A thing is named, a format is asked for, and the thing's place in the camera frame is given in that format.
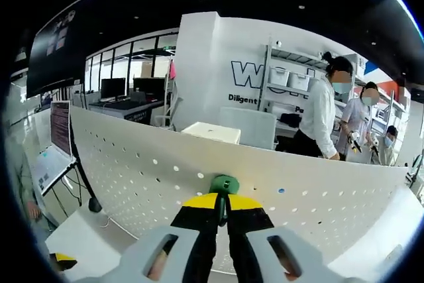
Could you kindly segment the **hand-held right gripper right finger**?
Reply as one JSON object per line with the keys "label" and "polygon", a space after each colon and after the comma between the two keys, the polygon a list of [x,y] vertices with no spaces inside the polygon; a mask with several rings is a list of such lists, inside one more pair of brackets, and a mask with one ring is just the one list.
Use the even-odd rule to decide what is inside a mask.
{"label": "hand-held right gripper right finger", "polygon": [[257,201],[227,199],[229,252],[239,282],[331,282],[322,254],[284,227],[275,227]]}

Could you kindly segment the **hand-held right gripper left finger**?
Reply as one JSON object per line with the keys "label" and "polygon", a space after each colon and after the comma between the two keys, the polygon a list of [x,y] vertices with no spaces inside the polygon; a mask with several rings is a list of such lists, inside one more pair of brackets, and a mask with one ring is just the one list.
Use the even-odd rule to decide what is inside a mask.
{"label": "hand-held right gripper left finger", "polygon": [[219,195],[183,203],[168,226],[152,229],[122,255],[112,282],[206,282],[217,250]]}

